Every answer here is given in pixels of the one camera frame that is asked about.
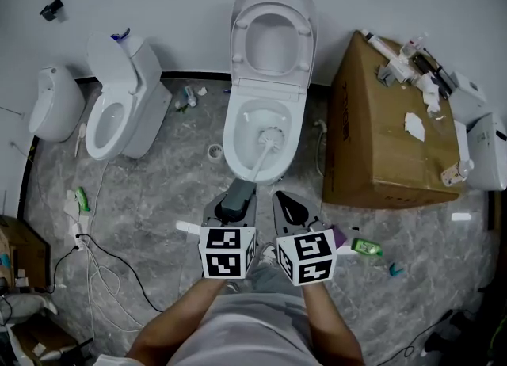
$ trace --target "cardboard box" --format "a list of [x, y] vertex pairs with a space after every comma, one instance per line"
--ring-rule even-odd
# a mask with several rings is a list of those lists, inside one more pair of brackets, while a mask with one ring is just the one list
[[10, 287], [16, 287], [16, 279], [23, 276], [25, 280], [18, 279], [19, 287], [46, 288], [48, 247], [23, 222], [15, 218], [0, 216], [0, 276], [7, 279]]
[[[448, 101], [440, 98], [443, 118], [430, 118], [419, 89], [397, 82], [386, 87], [377, 80], [376, 68], [387, 62], [359, 32], [353, 34], [328, 108], [325, 203], [409, 208], [454, 200], [463, 190], [440, 180], [459, 161]], [[405, 131], [407, 112], [422, 119], [424, 142]]]
[[35, 364], [60, 364], [59, 362], [41, 362], [49, 353], [68, 350], [77, 345], [76, 340], [57, 326], [51, 319], [35, 314], [26, 322], [12, 327], [21, 350]]

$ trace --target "green object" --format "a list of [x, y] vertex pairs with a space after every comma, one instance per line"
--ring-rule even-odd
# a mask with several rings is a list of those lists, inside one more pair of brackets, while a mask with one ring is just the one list
[[86, 199], [85, 190], [82, 187], [78, 187], [76, 190], [76, 198], [78, 199], [79, 208], [83, 211], [89, 211], [90, 207], [88, 207], [88, 200]]
[[367, 241], [366, 239], [354, 238], [352, 241], [352, 250], [368, 256], [382, 256], [382, 247], [378, 243]]

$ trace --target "white toilet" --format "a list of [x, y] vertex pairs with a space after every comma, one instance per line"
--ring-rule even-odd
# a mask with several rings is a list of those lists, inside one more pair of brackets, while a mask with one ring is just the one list
[[458, 72], [451, 74], [455, 85], [449, 103], [454, 120], [466, 125], [467, 146], [474, 169], [467, 178], [473, 189], [494, 191], [507, 188], [507, 132], [498, 115], [491, 111], [481, 87]]
[[33, 106], [29, 130], [35, 136], [62, 142], [71, 136], [85, 108], [85, 99], [63, 66], [39, 71], [39, 97]]
[[162, 68], [150, 45], [138, 36], [121, 42], [94, 33], [88, 64], [102, 83], [86, 127], [86, 149], [97, 160], [118, 154], [141, 158], [162, 125], [172, 95], [160, 82]]
[[267, 155], [255, 181], [269, 185], [290, 166], [314, 65], [317, 20], [312, 0], [236, 0], [223, 151], [237, 177], [250, 174], [264, 150], [259, 135], [267, 128], [279, 128], [284, 144]]

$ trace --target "plastic bottle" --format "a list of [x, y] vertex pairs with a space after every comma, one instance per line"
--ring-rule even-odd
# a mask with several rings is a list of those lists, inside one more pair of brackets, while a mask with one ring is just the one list
[[195, 94], [193, 93], [192, 87], [185, 86], [185, 93], [187, 95], [187, 100], [189, 102], [190, 107], [195, 107], [197, 105], [197, 99]]
[[442, 179], [442, 183], [444, 183], [444, 185], [451, 187], [456, 183], [465, 181], [468, 177], [468, 174], [473, 169], [474, 169], [473, 160], [471, 159], [467, 161], [462, 160], [444, 170], [440, 175], [440, 178]]
[[402, 46], [402, 49], [399, 52], [400, 57], [410, 59], [425, 46], [427, 38], [428, 34], [426, 32], [410, 38], [410, 40]]
[[350, 249], [355, 250], [363, 255], [368, 256], [382, 256], [382, 246], [366, 239], [354, 238]]

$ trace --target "marble floor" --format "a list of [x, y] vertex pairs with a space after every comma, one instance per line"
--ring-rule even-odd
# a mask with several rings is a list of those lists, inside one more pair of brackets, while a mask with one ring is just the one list
[[[84, 144], [75, 158], [77, 131], [64, 143], [40, 141], [37, 171], [30, 176], [25, 205], [25, 219], [51, 245], [53, 269], [74, 245], [63, 212], [66, 191], [82, 186], [93, 207], [104, 173], [93, 236], [101, 246], [130, 262], [159, 308], [173, 303], [201, 274], [197, 237], [177, 231], [175, 221], [200, 223], [204, 206], [233, 180], [225, 162], [211, 164], [206, 158], [208, 145], [222, 142], [228, 102], [224, 90], [231, 84], [197, 80], [167, 80], [164, 84], [175, 97], [187, 84], [206, 86], [208, 94], [186, 112], [176, 112], [172, 104], [153, 146], [139, 160], [120, 156], [109, 163], [98, 162], [87, 154]], [[87, 100], [82, 117], [86, 121], [100, 84], [81, 87]], [[476, 289], [489, 282], [496, 260], [495, 238], [485, 231], [486, 197], [468, 192], [449, 204], [402, 211], [321, 204], [322, 178], [314, 167], [318, 129], [313, 126], [319, 118], [326, 118], [326, 95], [313, 92], [307, 101], [299, 148], [284, 180], [258, 190], [259, 241], [271, 241], [275, 236], [271, 196], [283, 189], [314, 201], [322, 207], [324, 218], [349, 236], [361, 235], [383, 245], [382, 258], [339, 257], [334, 279], [327, 283], [361, 343], [367, 364], [377, 364], [407, 345], [447, 309], [478, 308], [481, 297]], [[453, 212], [470, 212], [471, 221], [452, 222]], [[144, 300], [132, 272], [118, 260], [93, 251], [101, 265], [120, 275], [121, 290], [116, 298], [132, 317], [141, 324], [153, 318], [157, 313]], [[393, 261], [405, 269], [397, 277], [388, 272]], [[104, 278], [116, 286], [108, 273]], [[86, 253], [73, 253], [62, 262], [52, 297], [60, 309], [57, 321], [62, 326], [81, 341], [93, 335]], [[97, 277], [93, 279], [93, 299], [124, 330], [139, 328], [107, 295]], [[95, 355], [122, 356], [136, 336], [118, 330], [97, 307], [93, 307], [93, 330]], [[437, 364], [437, 355], [423, 359], [418, 353], [410, 359], [400, 355], [390, 364]]]

